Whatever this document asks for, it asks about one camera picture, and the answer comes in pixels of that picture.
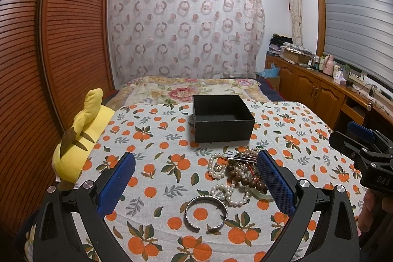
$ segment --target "open box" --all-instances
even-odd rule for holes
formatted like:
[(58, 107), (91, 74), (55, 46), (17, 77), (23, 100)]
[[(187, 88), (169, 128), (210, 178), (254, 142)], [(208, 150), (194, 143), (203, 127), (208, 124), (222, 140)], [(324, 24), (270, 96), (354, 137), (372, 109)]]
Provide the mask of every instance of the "open box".
[(255, 119), (238, 95), (193, 95), (195, 142), (249, 140)]

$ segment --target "bed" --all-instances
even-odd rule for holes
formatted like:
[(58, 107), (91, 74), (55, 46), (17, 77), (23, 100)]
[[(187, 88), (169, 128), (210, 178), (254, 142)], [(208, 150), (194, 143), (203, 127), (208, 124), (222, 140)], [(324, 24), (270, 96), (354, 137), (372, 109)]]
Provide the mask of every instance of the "bed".
[[(325, 189), (344, 185), (354, 214), (359, 214), (365, 192), (359, 183), (360, 173), (329, 146), (332, 131), (318, 116), (297, 102), (245, 103), (256, 124), (249, 141), (237, 142), (196, 143), (192, 103), (188, 102), (173, 108), (168, 104), (135, 104), (115, 113), (78, 183), (96, 180), (126, 151), (135, 155), (135, 173), (115, 210), (105, 218), (133, 261), (253, 262), (260, 261), (268, 251), (288, 221), (269, 194), (252, 197), (240, 208), (229, 207), (229, 220), (217, 233), (206, 232), (205, 226), (215, 225), (219, 216), (205, 203), (192, 211), (193, 222), (203, 229), (195, 234), (184, 225), (187, 201), (208, 193), (216, 183), (225, 183), (212, 181), (206, 172), (208, 159), (215, 152), (263, 146), (278, 165), (290, 168), (298, 179), (306, 178)], [(81, 221), (77, 215), (74, 218), (83, 246), (89, 256), (96, 258)], [(296, 259), (304, 255), (317, 221), (315, 212)]]
[(106, 105), (117, 111), (137, 103), (179, 104), (192, 101), (192, 95), (239, 95), (260, 102), (283, 101), (263, 78), (186, 79), (146, 76), (125, 84)]

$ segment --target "cardboard box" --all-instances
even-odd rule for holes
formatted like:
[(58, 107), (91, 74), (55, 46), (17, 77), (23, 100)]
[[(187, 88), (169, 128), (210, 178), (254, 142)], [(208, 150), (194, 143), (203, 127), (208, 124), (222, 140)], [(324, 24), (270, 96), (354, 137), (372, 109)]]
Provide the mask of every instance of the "cardboard box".
[(278, 92), (280, 88), (280, 76), (274, 78), (265, 78), (273, 87), (273, 90)]
[(193, 95), (195, 142), (249, 140), (255, 118), (239, 95)]
[(289, 51), (288, 49), (285, 49), (285, 48), (284, 48), (284, 53), (282, 54), (282, 56), (286, 59), (294, 61), (297, 64), (299, 64), (299, 63), (307, 64), (309, 62), (309, 60), (311, 59), (310, 55), (300, 55), (300, 54), (294, 53), (292, 51)]

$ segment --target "pink bottle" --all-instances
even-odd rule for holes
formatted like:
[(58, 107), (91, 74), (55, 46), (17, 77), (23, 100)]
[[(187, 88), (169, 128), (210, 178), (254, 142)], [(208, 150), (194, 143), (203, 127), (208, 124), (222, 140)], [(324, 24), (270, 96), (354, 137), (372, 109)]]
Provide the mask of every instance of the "pink bottle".
[(333, 68), (335, 67), (333, 58), (333, 55), (327, 55), (325, 57), (325, 69), (323, 70), (323, 73), (327, 74), (328, 76), (333, 75)]

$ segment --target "blue gripper pad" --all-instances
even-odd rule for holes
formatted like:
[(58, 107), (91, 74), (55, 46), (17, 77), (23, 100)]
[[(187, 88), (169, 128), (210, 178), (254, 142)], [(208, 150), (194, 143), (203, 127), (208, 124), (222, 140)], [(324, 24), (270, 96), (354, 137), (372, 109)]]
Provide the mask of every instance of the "blue gripper pad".
[(374, 133), (367, 128), (363, 127), (362, 125), (357, 124), (354, 121), (351, 121), (348, 126), (347, 130), (363, 141), (366, 141), (368, 143), (374, 143), (375, 142), (375, 136)]
[(263, 181), (266, 183), (278, 209), (292, 216), (295, 212), (294, 194), (278, 171), (278, 165), (272, 163), (266, 150), (258, 153), (257, 168)]
[(107, 214), (113, 212), (127, 183), (134, 174), (134, 155), (130, 152), (126, 152), (123, 157), (125, 157), (125, 159), (118, 164), (118, 167), (115, 167), (115, 172), (99, 194), (97, 212), (102, 219)]

